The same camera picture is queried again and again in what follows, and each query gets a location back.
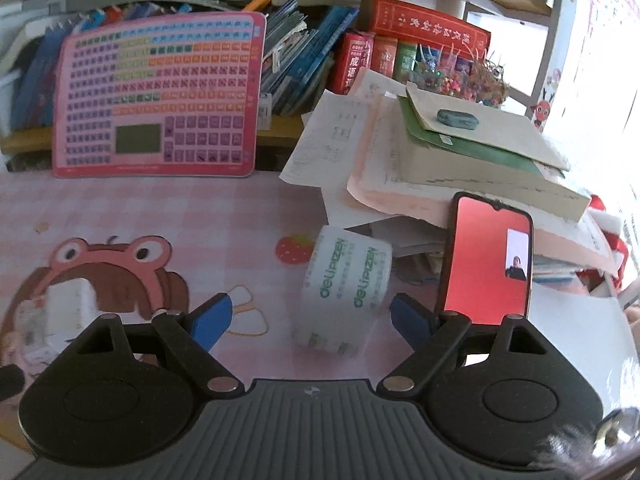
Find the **small card box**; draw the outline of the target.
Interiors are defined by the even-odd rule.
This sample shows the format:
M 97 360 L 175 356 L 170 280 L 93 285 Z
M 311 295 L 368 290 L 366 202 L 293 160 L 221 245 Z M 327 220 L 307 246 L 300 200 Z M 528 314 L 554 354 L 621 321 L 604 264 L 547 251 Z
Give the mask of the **small card box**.
M 30 364 L 49 364 L 56 356 L 47 344 L 47 312 L 34 300 L 22 301 L 14 313 L 16 330 L 21 334 L 23 353 Z

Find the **red santa hat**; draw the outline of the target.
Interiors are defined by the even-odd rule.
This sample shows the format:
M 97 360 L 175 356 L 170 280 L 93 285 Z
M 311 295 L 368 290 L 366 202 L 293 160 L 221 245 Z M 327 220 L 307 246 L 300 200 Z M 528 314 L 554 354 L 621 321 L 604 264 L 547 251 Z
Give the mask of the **red santa hat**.
M 629 248 L 623 240 L 623 221 L 619 216 L 608 211 L 603 200 L 596 194 L 591 195 L 588 212 L 602 232 L 604 239 L 608 243 L 608 248 L 610 248 L 613 263 L 615 264 L 615 272 L 610 275 L 610 278 L 612 278 L 614 288 L 619 290 L 623 284 L 626 264 L 629 258 Z M 577 272 L 577 275 L 590 292 L 593 292 L 605 281 L 605 272 L 591 263 L 584 264 L 584 267 Z

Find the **pink keyboard learning tablet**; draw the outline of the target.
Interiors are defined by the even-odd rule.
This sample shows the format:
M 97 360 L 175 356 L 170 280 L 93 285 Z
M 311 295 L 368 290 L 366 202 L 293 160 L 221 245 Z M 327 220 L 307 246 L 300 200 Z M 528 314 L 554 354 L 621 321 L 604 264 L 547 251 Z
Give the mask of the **pink keyboard learning tablet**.
M 55 81 L 55 177 L 249 176 L 266 25 L 260 12 L 196 12 L 67 37 Z

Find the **red dictionary box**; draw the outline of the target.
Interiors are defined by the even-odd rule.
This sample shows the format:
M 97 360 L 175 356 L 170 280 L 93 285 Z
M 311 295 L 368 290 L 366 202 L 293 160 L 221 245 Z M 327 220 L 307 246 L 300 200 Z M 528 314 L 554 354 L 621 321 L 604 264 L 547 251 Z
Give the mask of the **red dictionary box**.
M 357 28 L 429 46 L 467 60 L 484 60 L 491 34 L 452 15 L 400 0 L 360 0 Z

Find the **row of blue books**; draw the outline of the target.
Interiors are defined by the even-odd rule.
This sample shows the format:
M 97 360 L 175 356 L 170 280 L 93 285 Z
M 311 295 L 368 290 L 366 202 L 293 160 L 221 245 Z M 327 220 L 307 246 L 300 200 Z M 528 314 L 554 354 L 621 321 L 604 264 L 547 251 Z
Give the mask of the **row of blue books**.
M 10 118 L 2 130 L 14 132 L 52 125 L 53 70 L 66 37 L 122 21 L 180 13 L 232 12 L 237 8 L 235 2 L 227 0 L 140 0 L 26 23 L 1 59 L 2 75 L 15 78 Z M 304 49 L 320 37 L 320 25 L 311 21 L 310 11 L 310 6 L 303 6 L 298 0 L 267 6 L 262 93 L 273 96 Z

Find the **large white charger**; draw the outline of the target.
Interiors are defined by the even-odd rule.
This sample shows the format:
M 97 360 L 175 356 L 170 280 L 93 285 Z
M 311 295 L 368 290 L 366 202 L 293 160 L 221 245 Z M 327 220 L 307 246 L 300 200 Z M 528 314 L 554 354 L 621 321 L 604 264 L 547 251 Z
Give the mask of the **large white charger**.
M 44 341 L 61 353 L 99 315 L 96 291 L 85 278 L 50 285 L 44 296 Z

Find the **alphabet wall poster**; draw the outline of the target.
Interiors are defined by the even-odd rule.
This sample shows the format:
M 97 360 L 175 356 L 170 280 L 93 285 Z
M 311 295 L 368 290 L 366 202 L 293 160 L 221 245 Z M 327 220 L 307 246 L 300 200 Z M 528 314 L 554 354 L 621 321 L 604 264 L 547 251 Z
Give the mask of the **alphabet wall poster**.
M 561 0 L 544 134 L 620 133 L 639 121 L 639 0 Z

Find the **pink checkered table mat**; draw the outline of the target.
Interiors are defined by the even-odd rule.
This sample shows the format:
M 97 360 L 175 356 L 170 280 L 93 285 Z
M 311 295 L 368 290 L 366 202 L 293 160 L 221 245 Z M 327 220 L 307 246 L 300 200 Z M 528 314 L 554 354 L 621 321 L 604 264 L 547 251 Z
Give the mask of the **pink checkered table mat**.
M 1 361 L 29 386 L 49 363 L 30 364 L 14 313 L 44 307 L 50 285 L 85 278 L 99 315 L 147 323 L 190 312 L 226 292 L 232 321 L 215 358 L 242 382 L 256 378 L 379 380 L 408 344 L 380 307 L 354 356 L 311 350 L 292 336 L 314 242 L 326 224 L 315 188 L 272 172 L 245 179 L 58 179 L 47 172 L 1 178 Z

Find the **stack of papers and books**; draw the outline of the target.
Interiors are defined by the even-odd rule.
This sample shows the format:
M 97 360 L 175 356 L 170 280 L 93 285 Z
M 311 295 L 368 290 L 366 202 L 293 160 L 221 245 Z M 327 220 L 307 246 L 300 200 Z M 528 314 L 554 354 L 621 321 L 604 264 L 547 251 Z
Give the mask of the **stack of papers and books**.
M 570 168 L 526 117 L 404 86 L 363 68 L 324 92 L 281 179 L 321 188 L 341 228 L 401 216 L 443 228 L 454 193 L 524 210 L 533 252 L 614 274 L 618 264 Z

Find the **white tape roll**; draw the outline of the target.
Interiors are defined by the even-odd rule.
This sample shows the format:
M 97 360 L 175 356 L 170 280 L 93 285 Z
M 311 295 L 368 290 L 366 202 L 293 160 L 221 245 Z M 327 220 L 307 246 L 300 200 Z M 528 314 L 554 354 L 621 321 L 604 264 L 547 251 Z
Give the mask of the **white tape roll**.
M 293 314 L 296 344 L 338 356 L 357 354 L 385 298 L 392 263 L 390 243 L 324 226 Z

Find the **black smartphone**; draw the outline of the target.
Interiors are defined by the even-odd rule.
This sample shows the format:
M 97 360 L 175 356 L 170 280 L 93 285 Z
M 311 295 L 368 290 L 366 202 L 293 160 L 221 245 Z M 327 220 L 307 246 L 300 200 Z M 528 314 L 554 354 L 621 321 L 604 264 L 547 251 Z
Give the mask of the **black smartphone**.
M 468 192 L 454 194 L 436 310 L 458 312 L 480 325 L 525 316 L 533 227 L 524 210 Z

